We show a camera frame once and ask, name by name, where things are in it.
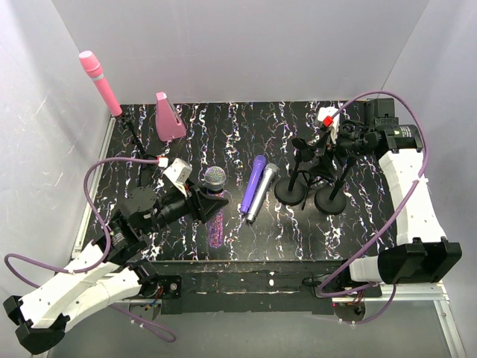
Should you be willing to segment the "glitter purple microphone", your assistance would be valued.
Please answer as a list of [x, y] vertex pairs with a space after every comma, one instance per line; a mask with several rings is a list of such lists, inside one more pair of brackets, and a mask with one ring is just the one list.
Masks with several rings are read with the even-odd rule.
[[[226, 183], [226, 173], [219, 166], [209, 167], [204, 174], [204, 185], [208, 195], [223, 198], [224, 185]], [[208, 230], [208, 245], [210, 248], [218, 249], [224, 244], [223, 209], [215, 208], [213, 216], [206, 223]]]

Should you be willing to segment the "silver microphone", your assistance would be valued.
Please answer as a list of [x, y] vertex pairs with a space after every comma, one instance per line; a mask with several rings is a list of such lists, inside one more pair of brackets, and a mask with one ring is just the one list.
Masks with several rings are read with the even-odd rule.
[[262, 173], [262, 178], [256, 190], [256, 194], [254, 195], [253, 201], [250, 205], [250, 209], [248, 210], [248, 213], [246, 215], [246, 222], [248, 224], [252, 224], [255, 222], [265, 200], [266, 194], [271, 184], [274, 182], [278, 171], [279, 167], [273, 163], [269, 163], [265, 167]]

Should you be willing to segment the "black tripod mic stand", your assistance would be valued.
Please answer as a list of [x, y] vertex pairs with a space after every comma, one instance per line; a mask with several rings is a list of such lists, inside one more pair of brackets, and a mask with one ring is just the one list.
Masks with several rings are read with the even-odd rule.
[[[130, 132], [131, 142], [134, 144], [137, 150], [136, 158], [140, 160], [156, 160], [157, 157], [149, 154], [143, 143], [142, 139], [137, 131], [134, 117], [129, 112], [123, 112], [119, 116], [116, 116], [119, 124], [123, 129]], [[147, 186], [157, 190], [157, 179], [155, 178], [157, 165], [150, 163], [140, 163], [139, 173], [137, 178], [137, 186]]]

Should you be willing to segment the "pink microphone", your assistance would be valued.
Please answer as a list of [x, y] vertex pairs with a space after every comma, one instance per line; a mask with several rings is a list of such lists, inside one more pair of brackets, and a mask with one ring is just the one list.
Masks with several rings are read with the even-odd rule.
[[111, 114], [113, 116], [120, 116], [122, 109], [107, 79], [104, 77], [104, 71], [98, 58], [92, 51], [87, 50], [79, 54], [79, 61], [85, 73], [91, 78]]

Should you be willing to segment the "black tripod stand with ring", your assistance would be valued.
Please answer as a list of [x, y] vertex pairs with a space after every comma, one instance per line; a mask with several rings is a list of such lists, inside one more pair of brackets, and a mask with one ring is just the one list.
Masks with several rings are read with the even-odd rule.
[[353, 120], [338, 124], [327, 116], [318, 128], [322, 132], [320, 139], [313, 144], [304, 142], [300, 149], [305, 162], [315, 159], [316, 163], [300, 173], [306, 179], [307, 189], [322, 181], [326, 183], [317, 189], [314, 203], [321, 213], [336, 216], [346, 208], [344, 184], [357, 156], [364, 152], [368, 126]]

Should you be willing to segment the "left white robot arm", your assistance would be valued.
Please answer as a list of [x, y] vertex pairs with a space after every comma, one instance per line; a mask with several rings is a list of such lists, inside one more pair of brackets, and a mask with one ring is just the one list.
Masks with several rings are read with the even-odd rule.
[[117, 301], [169, 295], [171, 284], [181, 284], [179, 276], [159, 273], [146, 259], [133, 260], [147, 247], [145, 234], [184, 216], [207, 223], [228, 203], [196, 185], [187, 195], [173, 188], [163, 198], [150, 187], [134, 189], [110, 219], [110, 244], [104, 237], [94, 240], [52, 279], [4, 301], [19, 344], [30, 354], [41, 354], [77, 323]]

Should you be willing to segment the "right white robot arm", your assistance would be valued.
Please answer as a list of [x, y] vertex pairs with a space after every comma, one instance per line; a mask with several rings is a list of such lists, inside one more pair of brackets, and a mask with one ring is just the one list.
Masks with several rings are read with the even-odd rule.
[[373, 284], [437, 283], [461, 259], [435, 214], [425, 170], [429, 152], [419, 122], [400, 125], [395, 115], [398, 95], [378, 92], [364, 103], [363, 129], [338, 128], [332, 151], [374, 154], [388, 183], [394, 213], [356, 254], [325, 279], [347, 292]]

